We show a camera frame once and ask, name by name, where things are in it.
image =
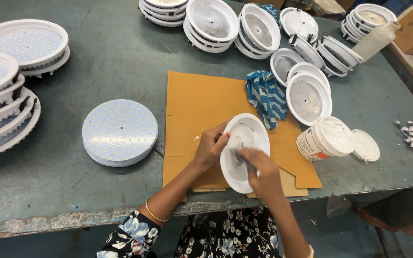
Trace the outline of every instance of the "cloth rag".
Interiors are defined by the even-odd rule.
[[[282,89],[273,73],[255,71],[246,76],[248,102],[257,109],[265,127],[272,130],[278,126],[278,120],[285,120],[288,112],[286,89]]]

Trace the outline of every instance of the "wrist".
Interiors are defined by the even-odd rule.
[[[272,212],[283,211],[291,207],[290,202],[283,194],[281,196],[274,196],[271,200],[268,200],[266,204]]]
[[[196,174],[203,174],[208,170],[207,167],[203,166],[201,162],[198,162],[195,159],[189,162],[188,167],[190,171]]]

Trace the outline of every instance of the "gold bangle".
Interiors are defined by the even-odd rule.
[[[149,201],[149,199],[150,199],[150,198],[148,198],[148,199],[146,200],[146,209],[148,210],[148,213],[149,213],[154,219],[156,219],[156,220],[158,220],[158,221],[160,221],[160,222],[167,222],[170,217],[169,217],[168,219],[166,219],[166,220],[161,220],[161,219],[157,218],[156,216],[154,216],[154,214],[152,214],[152,212],[149,210],[149,207],[148,207],[148,201]]]
[[[315,256],[315,252],[313,251],[312,245],[308,244],[308,247],[310,248],[310,254],[307,256],[307,258],[313,258]]]

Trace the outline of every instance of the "woman's right hand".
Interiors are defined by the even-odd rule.
[[[253,191],[268,205],[273,206],[284,200],[283,189],[281,188],[280,171],[264,152],[256,149],[238,149],[237,153],[259,170],[259,177],[256,170],[249,165],[248,182]]]

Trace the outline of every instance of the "green metal table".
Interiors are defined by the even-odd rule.
[[[243,4],[228,2],[238,14]],[[137,0],[0,1],[0,22],[33,18],[55,22],[69,34],[69,61],[25,86],[40,99],[34,130],[0,154],[0,237],[118,223],[162,186],[163,158],[122,168],[106,167],[83,149],[81,127],[91,109],[122,98],[143,103],[156,116],[157,150],[163,153],[167,71],[245,79],[270,71],[269,59],[252,60],[230,47],[209,54],[192,47],[182,27],[153,24]],[[342,42],[340,23],[317,18],[319,35]],[[289,37],[282,35],[281,47]],[[365,164],[353,155],[314,163],[323,188],[291,201],[413,187],[413,150],[395,120],[413,119],[413,96],[381,55],[343,78],[330,78],[332,115],[368,132],[381,157]],[[232,189],[188,192],[174,214],[185,215],[262,205]]]

